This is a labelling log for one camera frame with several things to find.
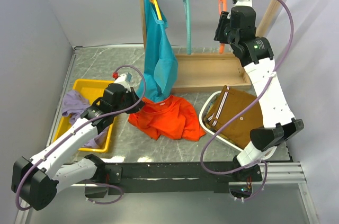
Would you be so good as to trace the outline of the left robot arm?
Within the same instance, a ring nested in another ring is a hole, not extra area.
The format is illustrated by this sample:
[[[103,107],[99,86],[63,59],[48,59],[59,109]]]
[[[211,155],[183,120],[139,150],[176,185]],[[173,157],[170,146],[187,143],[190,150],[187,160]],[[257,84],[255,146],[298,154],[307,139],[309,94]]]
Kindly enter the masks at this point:
[[[11,190],[18,210],[45,208],[62,190],[81,181],[110,187],[106,163],[93,154],[65,166],[80,147],[108,128],[121,113],[141,110],[144,102],[128,83],[110,84],[75,123],[49,147],[31,158],[20,157],[13,166]]]

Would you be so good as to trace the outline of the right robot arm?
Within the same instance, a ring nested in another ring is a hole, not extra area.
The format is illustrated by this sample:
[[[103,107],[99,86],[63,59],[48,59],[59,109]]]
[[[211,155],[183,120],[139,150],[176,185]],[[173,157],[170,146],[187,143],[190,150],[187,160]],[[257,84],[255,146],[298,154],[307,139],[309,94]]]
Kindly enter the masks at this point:
[[[234,6],[222,12],[215,40],[229,44],[249,76],[257,95],[245,111],[260,105],[263,125],[250,131],[247,146],[233,159],[232,174],[238,181],[249,177],[266,154],[304,128],[290,110],[276,73],[274,54],[267,38],[256,36],[256,12],[250,6]]]

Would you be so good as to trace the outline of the orange t shirt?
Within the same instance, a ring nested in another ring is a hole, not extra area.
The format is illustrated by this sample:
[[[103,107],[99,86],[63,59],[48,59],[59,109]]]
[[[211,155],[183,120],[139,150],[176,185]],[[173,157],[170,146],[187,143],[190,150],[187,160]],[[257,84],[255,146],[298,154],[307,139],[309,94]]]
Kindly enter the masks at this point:
[[[128,121],[152,139],[165,136],[172,140],[199,141],[206,134],[195,108],[186,99],[170,95],[158,103],[142,100],[145,106],[130,114]]]

